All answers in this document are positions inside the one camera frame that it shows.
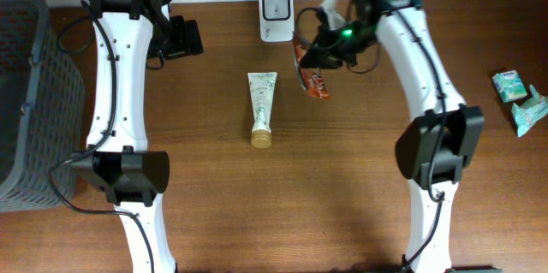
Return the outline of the orange snack packet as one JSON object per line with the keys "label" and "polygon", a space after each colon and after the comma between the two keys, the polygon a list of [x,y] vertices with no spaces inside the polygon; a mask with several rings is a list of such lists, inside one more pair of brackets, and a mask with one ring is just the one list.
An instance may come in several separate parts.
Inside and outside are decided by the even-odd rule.
{"label": "orange snack packet", "polygon": [[303,68],[301,65],[304,63],[305,55],[308,54],[304,44],[294,40],[292,42],[295,60],[295,70],[299,78],[299,82],[303,90],[308,96],[313,98],[320,98],[323,100],[329,100],[330,94],[327,91],[324,78],[319,68]]}

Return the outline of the white Pantene cream tube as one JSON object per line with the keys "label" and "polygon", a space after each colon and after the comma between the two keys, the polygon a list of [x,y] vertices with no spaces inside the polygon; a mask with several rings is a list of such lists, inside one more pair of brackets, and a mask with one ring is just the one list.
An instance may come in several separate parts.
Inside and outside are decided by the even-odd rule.
{"label": "white Pantene cream tube", "polygon": [[251,145],[265,149],[272,145],[271,110],[277,72],[248,73],[247,80],[253,108]]}

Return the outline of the teal Kleenex tissue pack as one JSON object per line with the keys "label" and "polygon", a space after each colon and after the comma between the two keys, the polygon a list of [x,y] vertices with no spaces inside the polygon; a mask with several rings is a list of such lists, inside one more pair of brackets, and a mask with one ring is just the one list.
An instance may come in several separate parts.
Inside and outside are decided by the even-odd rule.
{"label": "teal Kleenex tissue pack", "polygon": [[527,96],[526,87],[515,70],[494,74],[492,80],[504,103],[513,102]]}

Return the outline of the teal snack bag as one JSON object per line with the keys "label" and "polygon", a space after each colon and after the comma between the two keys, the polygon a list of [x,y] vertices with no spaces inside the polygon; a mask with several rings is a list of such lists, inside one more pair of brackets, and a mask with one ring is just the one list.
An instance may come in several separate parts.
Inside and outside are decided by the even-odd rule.
{"label": "teal snack bag", "polygon": [[529,90],[532,97],[520,106],[513,103],[511,108],[518,137],[523,136],[537,121],[547,115],[547,97],[540,95],[533,85],[529,86]]}

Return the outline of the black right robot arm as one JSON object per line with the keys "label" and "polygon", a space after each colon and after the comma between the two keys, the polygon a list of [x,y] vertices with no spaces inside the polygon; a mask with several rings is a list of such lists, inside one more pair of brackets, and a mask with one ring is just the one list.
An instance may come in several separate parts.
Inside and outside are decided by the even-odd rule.
{"label": "black right robot arm", "polygon": [[395,145],[396,164],[410,191],[411,229],[395,272],[452,272],[452,205],[463,170],[485,126],[480,107],[467,105],[444,69],[421,0],[335,0],[312,9],[319,26],[308,40],[296,26],[295,68],[302,87],[320,89],[323,69],[352,70],[358,54],[385,50],[402,86],[410,123]]}

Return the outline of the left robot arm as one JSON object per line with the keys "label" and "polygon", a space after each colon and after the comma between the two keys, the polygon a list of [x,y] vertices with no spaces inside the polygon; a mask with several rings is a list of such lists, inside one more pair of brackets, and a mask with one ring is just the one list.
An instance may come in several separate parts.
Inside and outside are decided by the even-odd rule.
{"label": "left robot arm", "polygon": [[104,194],[125,231],[135,272],[176,272],[164,225],[170,178],[165,151],[148,148],[144,117],[149,60],[203,53],[198,24],[170,15],[173,0],[86,0],[97,43],[97,78],[86,149],[72,169]]}

